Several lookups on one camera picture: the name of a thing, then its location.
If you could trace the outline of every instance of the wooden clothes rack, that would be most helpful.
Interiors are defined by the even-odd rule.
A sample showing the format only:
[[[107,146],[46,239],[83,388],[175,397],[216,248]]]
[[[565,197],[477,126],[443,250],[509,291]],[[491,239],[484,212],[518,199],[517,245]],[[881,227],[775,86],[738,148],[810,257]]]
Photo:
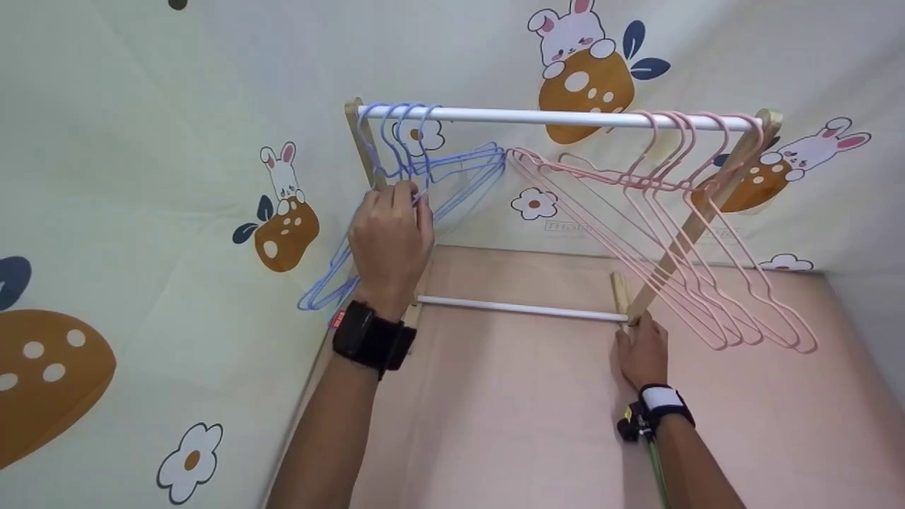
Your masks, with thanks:
[[[676,120],[666,115],[657,114],[637,114],[637,113],[592,113],[579,111],[540,111],[540,110],[487,110],[487,109],[469,109],[469,108],[394,108],[391,106],[371,106],[366,107],[360,98],[347,101],[345,106],[346,118],[353,140],[355,141],[358,155],[361,158],[362,166],[365,170],[368,183],[371,187],[381,189],[386,185],[386,177],[383,175],[375,175],[373,168],[375,163],[379,161],[372,160],[365,142],[374,146],[374,133],[372,132],[368,119],[406,119],[413,120],[455,120],[455,121],[471,121],[471,122],[498,122],[498,123],[523,123],[523,124],[553,124],[553,125],[580,125],[580,126],[597,126],[597,127],[620,127],[620,128],[637,128],[651,129],[654,124],[658,129],[680,129],[681,126]],[[555,316],[571,316],[585,318],[590,320],[601,320],[606,322],[618,322],[621,324],[635,324],[642,314],[651,305],[659,290],[668,279],[676,271],[677,266],[674,262],[675,257],[684,257],[690,250],[691,245],[696,243],[700,237],[707,231],[707,223],[711,222],[718,214],[719,207],[722,207],[730,196],[736,192],[739,183],[744,178],[750,168],[752,168],[760,158],[760,155],[767,148],[767,144],[772,140],[780,128],[782,127],[782,115],[772,110],[760,110],[757,113],[757,125],[745,121],[737,117],[720,117],[722,122],[715,121],[711,116],[704,115],[688,115],[684,116],[688,119],[696,130],[718,130],[718,131],[736,131],[744,134],[738,140],[729,153],[729,157],[722,165],[722,169],[717,173],[716,178],[724,178],[723,184],[718,187],[706,187],[703,192],[704,202],[707,197],[712,200],[712,206],[699,209],[700,215],[690,214],[681,227],[683,235],[676,235],[673,238],[669,251],[672,253],[664,253],[659,263],[656,265],[655,272],[657,277],[649,278],[635,297],[629,301],[628,291],[623,276],[619,273],[613,273],[611,282],[613,286],[614,299],[616,302],[616,313],[587,312],[580,310],[563,310],[557,308],[544,308],[538,306],[525,306],[520,304],[508,303],[485,303],[477,301],[467,301],[462,299],[449,299],[444,297],[434,297],[422,295],[423,286],[419,285],[416,295],[413,297],[412,309],[405,316],[406,323],[417,324],[418,315],[420,313],[421,304],[440,304],[455,307],[468,307],[474,309],[489,309],[509,312],[526,312],[534,314],[546,314]],[[361,121],[361,138],[358,136],[358,123]],[[762,130],[762,136],[757,133],[758,129]]]

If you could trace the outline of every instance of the leaf illustration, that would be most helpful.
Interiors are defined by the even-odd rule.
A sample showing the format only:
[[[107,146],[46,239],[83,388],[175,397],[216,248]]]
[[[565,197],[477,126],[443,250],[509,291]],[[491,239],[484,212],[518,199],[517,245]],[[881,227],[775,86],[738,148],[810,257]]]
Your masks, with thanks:
[[[644,23],[636,19],[628,24],[625,29],[625,35],[623,35],[625,60],[629,60],[638,54],[642,44],[644,44]]]
[[[256,229],[258,229],[257,223],[245,223],[244,225],[239,226],[233,232],[233,242],[236,244],[244,243],[251,238]]]
[[[663,76],[670,70],[669,62],[659,58],[645,58],[639,60],[632,66],[632,76],[636,80],[647,81]]]
[[[9,309],[32,279],[32,265],[21,256],[0,259],[0,311]]]
[[[273,202],[267,195],[261,195],[261,201],[258,202],[258,219],[266,221],[273,217]]]

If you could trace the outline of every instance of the pink surface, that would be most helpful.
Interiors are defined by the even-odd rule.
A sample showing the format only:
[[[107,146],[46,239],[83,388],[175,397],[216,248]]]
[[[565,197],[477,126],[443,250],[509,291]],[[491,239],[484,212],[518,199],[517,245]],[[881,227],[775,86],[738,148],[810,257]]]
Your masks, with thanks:
[[[426,294],[611,312],[613,270],[598,258],[439,247]],[[748,507],[905,507],[905,422],[829,284],[771,281],[820,349],[712,351],[656,303],[671,384]],[[426,306],[413,355],[377,393],[353,507],[659,507],[643,449],[614,432],[634,398],[611,357],[614,331]]]

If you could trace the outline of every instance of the bunny illustration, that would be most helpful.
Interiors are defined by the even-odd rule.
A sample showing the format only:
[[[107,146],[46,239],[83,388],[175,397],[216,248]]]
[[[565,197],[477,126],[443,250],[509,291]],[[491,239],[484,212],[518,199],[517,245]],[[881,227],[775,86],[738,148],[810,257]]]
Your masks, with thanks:
[[[768,152],[761,156],[760,162],[777,164],[784,161],[790,167],[786,181],[800,180],[805,172],[825,163],[837,153],[857,149],[871,140],[871,135],[866,132],[843,136],[851,126],[851,119],[836,117],[826,122],[817,134],[793,141],[775,152]]]
[[[560,17],[556,11],[542,9],[528,20],[528,29],[540,35],[540,57],[544,63],[544,78],[556,78],[566,65],[565,59],[590,49],[596,59],[604,59],[616,49],[613,39],[607,39],[604,27],[591,8],[594,0],[571,0],[568,14]]]
[[[261,161],[271,173],[273,190],[276,192],[277,214],[285,216],[290,210],[289,198],[296,197],[299,203],[305,203],[305,194],[299,188],[299,181],[295,177],[295,168],[292,160],[295,159],[295,143],[287,141],[281,150],[281,158],[277,159],[270,147],[261,149]]]

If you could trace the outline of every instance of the hand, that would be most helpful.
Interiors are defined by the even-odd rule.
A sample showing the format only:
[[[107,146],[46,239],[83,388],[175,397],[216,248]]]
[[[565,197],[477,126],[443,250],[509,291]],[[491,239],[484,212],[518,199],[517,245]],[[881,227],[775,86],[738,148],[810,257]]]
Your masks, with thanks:
[[[632,328],[632,333],[634,342],[626,332],[616,331],[619,367],[623,376],[635,390],[649,383],[666,384],[670,334],[647,311],[638,325]]]
[[[348,245],[361,283],[356,300],[377,316],[399,322],[433,250],[433,212],[427,195],[412,207],[418,186],[396,182],[365,194],[348,232]]]

